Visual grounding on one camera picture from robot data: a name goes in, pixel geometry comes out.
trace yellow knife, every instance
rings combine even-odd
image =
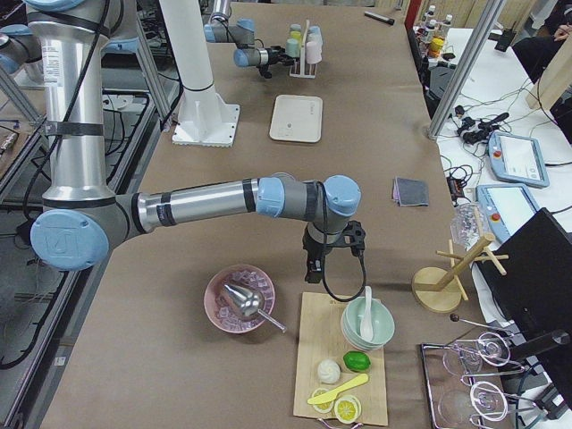
[[[331,389],[326,393],[322,393],[321,395],[310,398],[309,400],[307,400],[307,403],[310,405],[319,405],[319,404],[325,404],[326,402],[331,402],[337,398],[339,393],[346,391],[347,389],[351,389],[353,387],[361,386],[362,384],[367,383],[368,380],[369,380],[369,375],[367,374],[357,375],[348,382],[339,385],[335,389]]]

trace black pen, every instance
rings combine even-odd
[[[369,16],[370,18],[373,18],[376,21],[385,22],[388,25],[393,25],[395,23],[395,20],[393,18],[388,18],[386,16],[378,15],[377,13],[364,12],[364,15]]]

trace blue joint cap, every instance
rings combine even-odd
[[[13,74],[18,71],[20,65],[16,63],[12,58],[0,54],[0,67],[8,74]]]
[[[29,236],[38,256],[59,270],[84,270],[109,253],[104,230],[75,210],[55,209],[41,214]]]
[[[24,3],[29,4],[41,12],[63,12],[85,1],[86,0],[24,0]]]
[[[258,181],[257,213],[279,217],[284,209],[284,185],[277,177],[263,177]]]
[[[254,20],[251,20],[250,18],[240,18],[236,21],[236,26],[252,31],[253,33],[255,31]]]
[[[34,34],[32,30],[24,24],[6,25],[0,29],[0,33],[4,33],[6,36],[31,36]]]
[[[336,175],[324,182],[327,205],[335,214],[353,216],[361,199],[359,186],[348,176]]]
[[[205,24],[203,31],[205,32],[205,39],[208,43],[216,42],[215,32],[213,31],[213,26],[211,24]]]
[[[135,54],[139,48],[139,38],[112,40],[103,48],[104,54]]]
[[[234,51],[233,58],[234,58],[234,63],[238,67],[249,67],[250,66],[250,62],[248,60],[248,55],[242,49],[237,49],[236,51]]]

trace metal scoop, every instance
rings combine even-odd
[[[262,308],[265,306],[265,297],[257,290],[240,286],[236,283],[226,282],[221,293],[223,299],[231,306],[231,310],[242,320],[252,320],[261,315],[268,322],[286,332],[286,326],[271,317]]]

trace lemon slice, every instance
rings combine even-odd
[[[361,414],[361,403],[356,397],[343,396],[333,404],[333,413],[343,424],[354,423]]]
[[[314,396],[318,396],[321,395],[322,393],[326,393],[327,391],[329,391],[330,389],[326,389],[325,387],[318,387],[313,393],[312,393],[312,398],[314,398]],[[313,405],[312,407],[314,407],[314,409],[320,413],[320,414],[328,414],[330,411],[332,411],[333,408],[333,400],[330,402],[326,402],[324,404],[316,404]]]

